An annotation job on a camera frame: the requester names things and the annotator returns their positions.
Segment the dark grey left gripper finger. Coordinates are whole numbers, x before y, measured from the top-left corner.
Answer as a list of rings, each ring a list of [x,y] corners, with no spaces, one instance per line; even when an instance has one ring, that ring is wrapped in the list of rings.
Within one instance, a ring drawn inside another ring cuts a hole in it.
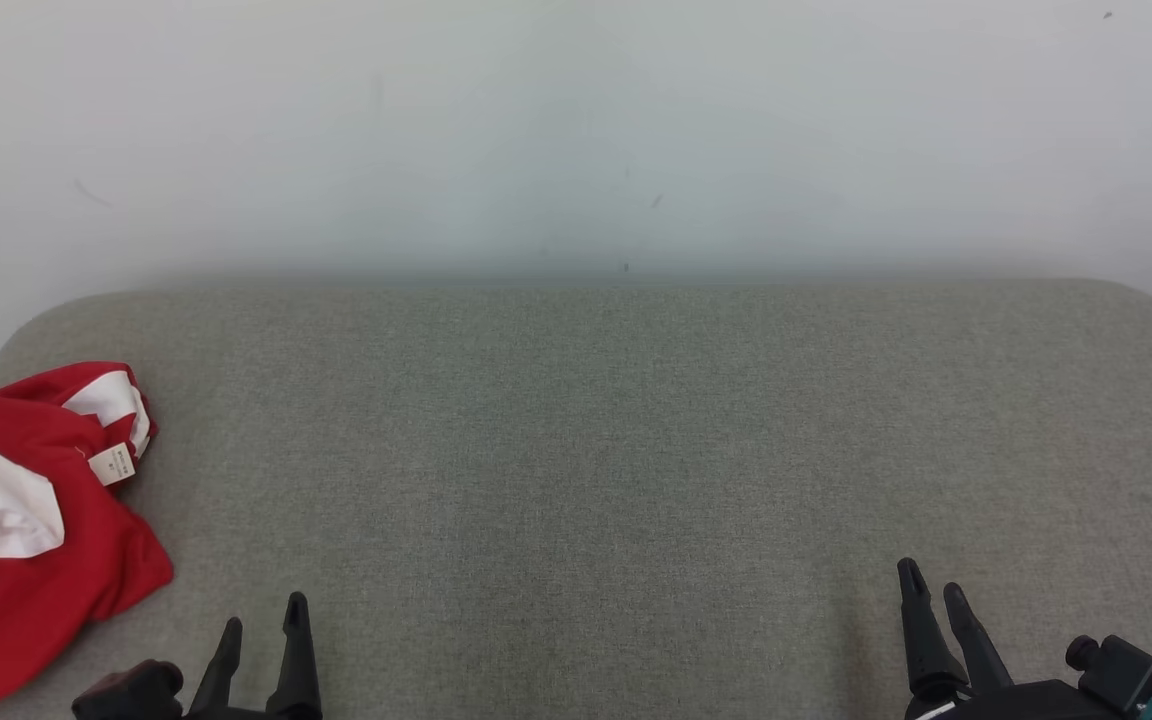
[[[285,606],[285,650],[276,688],[268,698],[270,715],[276,719],[323,719],[323,702],[314,638],[306,596],[296,591]]]
[[[243,626],[238,617],[229,617],[214,655],[205,667],[187,719],[221,719],[232,711],[230,683],[241,665]]]

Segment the grey fabric sofa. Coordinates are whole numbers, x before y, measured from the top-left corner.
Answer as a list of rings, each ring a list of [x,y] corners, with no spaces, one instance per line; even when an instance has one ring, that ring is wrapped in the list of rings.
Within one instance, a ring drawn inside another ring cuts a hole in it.
[[[900,720],[897,561],[1018,682],[1152,653],[1152,297],[1102,281],[111,293],[0,386],[123,361],[127,502],[175,566],[0,720],[70,720],[244,623],[259,707],[306,594],[325,717]]]

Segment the red white basketball jersey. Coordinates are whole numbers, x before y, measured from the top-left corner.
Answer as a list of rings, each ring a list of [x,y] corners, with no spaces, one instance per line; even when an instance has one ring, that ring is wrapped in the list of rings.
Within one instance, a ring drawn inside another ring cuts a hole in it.
[[[36,448],[28,469],[0,454],[0,700],[40,674],[93,621],[173,577],[145,520],[115,495],[136,473],[124,444],[92,457]]]

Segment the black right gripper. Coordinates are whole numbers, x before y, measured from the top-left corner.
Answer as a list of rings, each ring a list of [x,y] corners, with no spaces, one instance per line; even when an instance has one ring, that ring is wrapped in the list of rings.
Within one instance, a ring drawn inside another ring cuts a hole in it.
[[[947,646],[919,566],[901,559],[897,571],[911,694],[904,720],[1139,720],[1140,703],[1116,708],[1061,680],[1014,685],[963,588],[950,582],[943,601],[964,670]]]

